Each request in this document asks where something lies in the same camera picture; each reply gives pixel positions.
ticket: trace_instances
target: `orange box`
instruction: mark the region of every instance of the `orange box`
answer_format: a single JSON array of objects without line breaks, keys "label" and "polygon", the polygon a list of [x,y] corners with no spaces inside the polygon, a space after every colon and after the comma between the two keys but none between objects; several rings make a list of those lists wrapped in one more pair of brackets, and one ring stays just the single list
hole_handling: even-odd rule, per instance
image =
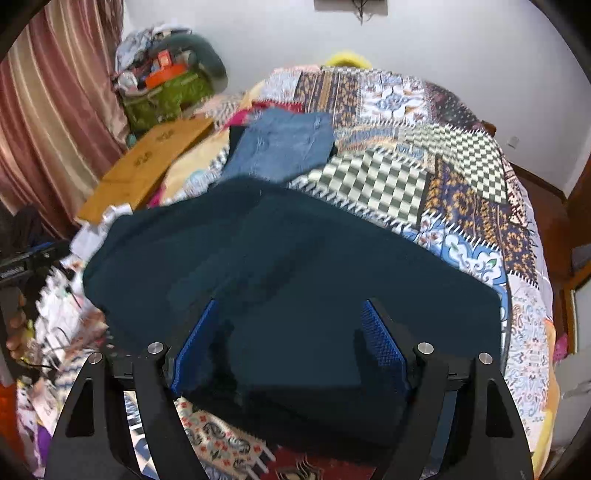
[{"label": "orange box", "polygon": [[109,205],[129,203],[133,210],[143,207],[168,167],[203,140],[212,123],[209,118],[197,117],[156,125],[103,176],[77,218],[98,225]]},{"label": "orange box", "polygon": [[158,63],[160,64],[161,69],[167,69],[173,65],[173,61],[170,58],[170,53],[168,53],[168,50],[158,52]]},{"label": "orange box", "polygon": [[168,68],[157,70],[154,73],[150,73],[146,78],[146,87],[152,89],[158,85],[163,84],[169,80],[172,80],[179,75],[182,75],[187,71],[187,66],[183,63],[176,63]]}]

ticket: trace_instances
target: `denim fabric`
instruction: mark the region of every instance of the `denim fabric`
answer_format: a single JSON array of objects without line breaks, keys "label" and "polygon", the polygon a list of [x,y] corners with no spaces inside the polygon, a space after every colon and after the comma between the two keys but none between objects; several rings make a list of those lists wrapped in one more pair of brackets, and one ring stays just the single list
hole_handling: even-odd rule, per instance
[{"label": "denim fabric", "polygon": [[326,164],[334,141],[327,113],[270,108],[246,129],[218,183],[239,176],[287,182]]}]

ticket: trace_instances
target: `wooden door frame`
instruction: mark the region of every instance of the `wooden door frame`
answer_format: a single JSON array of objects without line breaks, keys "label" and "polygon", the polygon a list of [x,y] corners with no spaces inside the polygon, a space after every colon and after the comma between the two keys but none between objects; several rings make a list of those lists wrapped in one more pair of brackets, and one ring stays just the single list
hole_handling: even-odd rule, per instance
[{"label": "wooden door frame", "polygon": [[591,261],[564,284],[562,300],[566,313],[567,333],[569,336],[569,353],[577,352],[577,314],[574,306],[574,292],[591,279]]}]

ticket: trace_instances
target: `curtain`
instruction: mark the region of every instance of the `curtain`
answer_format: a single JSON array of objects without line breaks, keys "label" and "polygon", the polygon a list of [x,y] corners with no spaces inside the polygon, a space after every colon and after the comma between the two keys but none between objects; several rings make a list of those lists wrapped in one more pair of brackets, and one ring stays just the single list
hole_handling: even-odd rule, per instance
[{"label": "curtain", "polygon": [[113,90],[123,0],[51,0],[0,63],[0,197],[39,209],[54,235],[125,149]]}]

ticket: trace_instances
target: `wooden floor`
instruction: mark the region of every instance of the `wooden floor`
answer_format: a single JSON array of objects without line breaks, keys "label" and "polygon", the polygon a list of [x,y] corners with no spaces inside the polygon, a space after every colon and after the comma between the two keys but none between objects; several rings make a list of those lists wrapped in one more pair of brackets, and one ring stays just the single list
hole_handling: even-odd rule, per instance
[{"label": "wooden floor", "polygon": [[566,331],[560,291],[571,274],[571,239],[566,207],[560,198],[548,190],[522,177],[519,179],[530,196],[535,221],[540,231],[550,282],[554,290],[554,327],[556,338],[559,338]]}]

